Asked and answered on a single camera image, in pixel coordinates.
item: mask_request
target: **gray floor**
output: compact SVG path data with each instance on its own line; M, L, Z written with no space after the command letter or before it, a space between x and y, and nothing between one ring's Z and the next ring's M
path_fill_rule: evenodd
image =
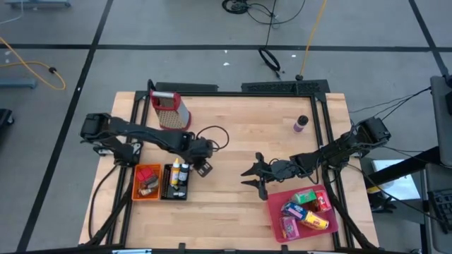
M105 0L73 1L70 9L27 10L20 20L0 26L0 36L16 44L90 44ZM221 0L114 0L100 44L263 44L268 27L247 15L224 12ZM271 7L270 0L259 3ZM279 19L290 17L300 1L280 0ZM438 47L452 47L447 0L416 0ZM321 5L307 0L302 14L272 30L269 44L305 45ZM20 12L0 1L0 20ZM427 41L406 0L329 1L314 45L427 47ZM21 49L27 60L55 66L68 89L53 91L40 83L35 90L0 90L0 108L14 110L16 124L0 146L0 252L14 251L54 149L62 122L81 74L88 50ZM285 74L293 80L304 52L274 51ZM452 53L442 53L452 68ZM0 64L16 59L0 49ZM52 83L58 80L36 67ZM310 52L306 79L328 79L333 92L343 92L349 110L359 109L429 86L440 75L430 52ZM22 67L0 68L0 76L30 77ZM143 89L146 80L212 83L222 91L238 91L244 82L276 80L256 51L246 50L100 50L95 52L80 101L30 240L29 250L75 246L85 215L98 158L81 145L78 132L90 112L110 111L118 91ZM377 110L353 114L355 121ZM432 101L424 93L385 121L392 147L423 150L437 144ZM370 157L401 158L378 149ZM418 225L375 216L382 247L407 251L420 247ZM404 236L402 232L412 232Z

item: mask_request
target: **orange bin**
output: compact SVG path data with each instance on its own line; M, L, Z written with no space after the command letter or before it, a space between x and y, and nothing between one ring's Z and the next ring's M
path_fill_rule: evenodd
M136 174L141 169L144 168L151 168L158 176L158 187L157 191L142 197L140 194L138 194L138 189L140 188L140 181L137 179ZM133 201L146 201L146 200L159 200L160 199L160 191L162 190L162 166L160 164L138 164L135 166L135 172L133 174L133 189L132 189L132 200Z

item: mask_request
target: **cheese grater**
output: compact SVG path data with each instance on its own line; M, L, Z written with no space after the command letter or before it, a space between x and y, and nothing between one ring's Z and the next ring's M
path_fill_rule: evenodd
M150 99L164 130L185 131L191 123L191 114L177 92L150 91Z

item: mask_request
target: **yellow package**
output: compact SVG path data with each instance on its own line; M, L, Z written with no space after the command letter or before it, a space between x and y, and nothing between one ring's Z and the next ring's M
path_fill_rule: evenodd
M308 214L306 216L306 219L300 221L301 224L310 227L311 229L318 229L318 230L324 230L328 228L328 225L330 224L329 221L320 218L316 214L314 214L311 211L308 211Z

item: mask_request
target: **wooden tabletop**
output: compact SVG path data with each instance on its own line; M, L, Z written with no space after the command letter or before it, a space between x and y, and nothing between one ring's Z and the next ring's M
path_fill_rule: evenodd
M134 92L118 92L112 116L128 121L133 96ZM350 129L345 96L327 94L327 99L334 137L338 138ZM253 177L245 178L240 174L256 161L256 152L262 152L266 162L269 162L272 158L288 159L290 155L318 149L312 121L302 133L292 132L292 126L298 116L304 114L312 120L309 99L183 97L183 101L193 116L190 131L197 133L206 126L219 125L229 132L230 143L209 159L213 166L209 175L201 178L196 173L191 174L186 202L134 202L126 247L177 248L179 243L186 243L186 248L192 249L280 250L281 244L274 239L265 202L259 199L256 188L240 183ZM318 108L323 140L327 143L320 104ZM153 109L149 110L148 126L159 128ZM202 136L213 139L220 145L226 141L225 134L217 129L207 130ZM143 146L141 164L168 164L174 159L174 155L162 151L156 145L145 143ZM93 190L112 168L112 163L111 156L100 158ZM359 166L356 159L351 159L351 164ZM97 194L93 214L94 232L102 226L112 210L118 174L119 170L114 172ZM362 175L358 170L348 167L342 171L342 180L351 218L364 235L378 245ZM290 179L283 183L269 183L267 189L271 194L311 185L308 179ZM340 225L340 241L342 246L345 246L343 223L337 213L336 215ZM122 215L119 215L117 232L121 223ZM86 241L88 210L80 243ZM291 241L287 245L289 250L334 249L330 234Z

